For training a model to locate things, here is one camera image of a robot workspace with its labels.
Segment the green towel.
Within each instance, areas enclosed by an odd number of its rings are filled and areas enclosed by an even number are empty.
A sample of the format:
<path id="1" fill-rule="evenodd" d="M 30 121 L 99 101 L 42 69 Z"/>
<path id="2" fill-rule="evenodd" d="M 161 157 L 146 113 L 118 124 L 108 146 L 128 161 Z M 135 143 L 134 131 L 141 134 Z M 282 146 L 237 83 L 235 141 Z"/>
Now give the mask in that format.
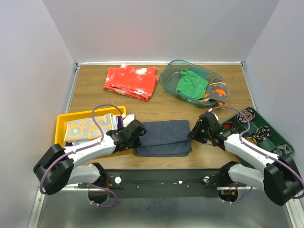
<path id="1" fill-rule="evenodd" d="M 181 79 L 179 80 L 176 91 L 192 99 L 200 100 L 205 97 L 209 82 L 193 71 L 181 70 Z"/>

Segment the teal plastic basket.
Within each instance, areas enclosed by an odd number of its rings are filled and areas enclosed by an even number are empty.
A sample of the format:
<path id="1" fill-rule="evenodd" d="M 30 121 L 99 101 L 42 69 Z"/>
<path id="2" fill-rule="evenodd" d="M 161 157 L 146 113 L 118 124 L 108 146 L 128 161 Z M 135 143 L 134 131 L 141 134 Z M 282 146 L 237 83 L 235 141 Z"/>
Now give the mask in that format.
<path id="1" fill-rule="evenodd" d="M 193 63 L 184 61 L 184 60 L 173 60 L 171 61 L 164 71 L 161 73 L 159 82 L 163 86 L 164 90 L 169 93 L 170 95 L 177 97 L 181 99 L 182 101 L 191 103 L 192 105 L 199 107 L 199 108 L 206 108 L 206 107 L 212 107 L 216 105 L 216 101 L 206 101 L 202 102 L 201 100 L 195 100 L 192 99 L 180 92 L 176 91 L 177 84 L 179 80 L 181 79 L 181 70 L 186 69 L 193 71 L 195 74 L 201 76 L 202 78 L 206 79 L 209 83 L 210 81 L 221 78 L 222 77 L 214 72 L 211 72 L 205 68 L 202 68 L 198 65 L 195 65 Z"/>

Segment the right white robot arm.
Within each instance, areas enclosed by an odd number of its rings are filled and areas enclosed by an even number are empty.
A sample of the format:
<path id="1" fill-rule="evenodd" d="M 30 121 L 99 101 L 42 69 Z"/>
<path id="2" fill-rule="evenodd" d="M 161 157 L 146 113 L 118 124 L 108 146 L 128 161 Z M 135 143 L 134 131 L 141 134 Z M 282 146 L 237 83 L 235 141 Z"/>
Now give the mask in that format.
<path id="1" fill-rule="evenodd" d="M 304 196 L 304 181 L 291 156 L 267 152 L 235 131 L 224 129 L 211 110 L 199 116 L 188 137 L 203 144 L 211 142 L 213 146 L 230 152 L 251 165 L 249 168 L 232 161 L 221 167 L 218 180 L 222 185 L 243 183 L 262 190 L 279 206 L 290 199 Z"/>

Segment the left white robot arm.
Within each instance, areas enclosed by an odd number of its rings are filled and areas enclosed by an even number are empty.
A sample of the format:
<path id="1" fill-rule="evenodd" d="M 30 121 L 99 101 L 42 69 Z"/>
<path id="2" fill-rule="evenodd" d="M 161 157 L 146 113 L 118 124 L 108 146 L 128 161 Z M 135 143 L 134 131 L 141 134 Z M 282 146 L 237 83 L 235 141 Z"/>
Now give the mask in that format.
<path id="1" fill-rule="evenodd" d="M 101 137 L 77 146 L 52 145 L 33 168 L 40 182 L 40 193 L 53 195 L 62 190 L 73 170 L 87 161 L 140 146 L 140 137 L 146 132 L 143 123 L 135 119 L 126 127 L 109 130 Z"/>

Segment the dark blue towel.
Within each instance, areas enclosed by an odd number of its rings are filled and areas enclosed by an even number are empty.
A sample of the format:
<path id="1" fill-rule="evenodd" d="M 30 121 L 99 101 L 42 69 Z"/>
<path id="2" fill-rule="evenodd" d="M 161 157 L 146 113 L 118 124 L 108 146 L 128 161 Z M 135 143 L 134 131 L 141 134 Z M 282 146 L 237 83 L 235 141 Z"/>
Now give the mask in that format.
<path id="1" fill-rule="evenodd" d="M 188 120 L 143 123 L 146 133 L 140 137 L 141 146 L 134 149 L 142 157 L 182 157 L 192 150 Z"/>

